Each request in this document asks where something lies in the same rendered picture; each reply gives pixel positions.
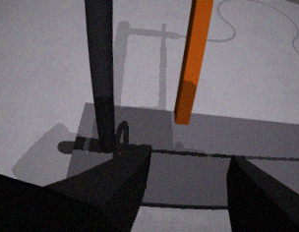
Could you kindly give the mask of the orange handle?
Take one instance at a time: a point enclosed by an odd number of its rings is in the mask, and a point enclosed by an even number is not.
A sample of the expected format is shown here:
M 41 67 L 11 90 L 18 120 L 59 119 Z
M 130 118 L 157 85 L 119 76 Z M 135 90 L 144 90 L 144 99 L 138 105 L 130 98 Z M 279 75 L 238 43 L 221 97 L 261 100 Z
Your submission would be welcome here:
M 193 0 L 190 8 L 185 52 L 177 86 L 176 107 L 174 107 L 176 124 L 189 125 L 194 96 L 201 75 L 201 64 L 204 60 L 212 6 L 213 0 Z

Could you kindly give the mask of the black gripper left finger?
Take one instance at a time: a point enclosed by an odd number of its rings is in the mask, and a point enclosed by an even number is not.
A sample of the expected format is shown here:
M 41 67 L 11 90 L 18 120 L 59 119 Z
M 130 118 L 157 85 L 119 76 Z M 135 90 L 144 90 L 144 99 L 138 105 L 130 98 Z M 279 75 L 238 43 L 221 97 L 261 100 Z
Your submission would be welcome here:
M 130 232 L 151 156 L 141 145 L 43 187 L 0 175 L 0 232 Z

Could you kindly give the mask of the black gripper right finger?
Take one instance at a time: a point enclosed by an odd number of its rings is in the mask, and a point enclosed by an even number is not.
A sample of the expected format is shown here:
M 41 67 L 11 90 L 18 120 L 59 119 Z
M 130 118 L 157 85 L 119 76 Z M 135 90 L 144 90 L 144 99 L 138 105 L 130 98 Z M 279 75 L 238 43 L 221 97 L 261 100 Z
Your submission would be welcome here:
M 299 195 L 242 156 L 230 156 L 226 195 L 232 232 L 299 232 Z

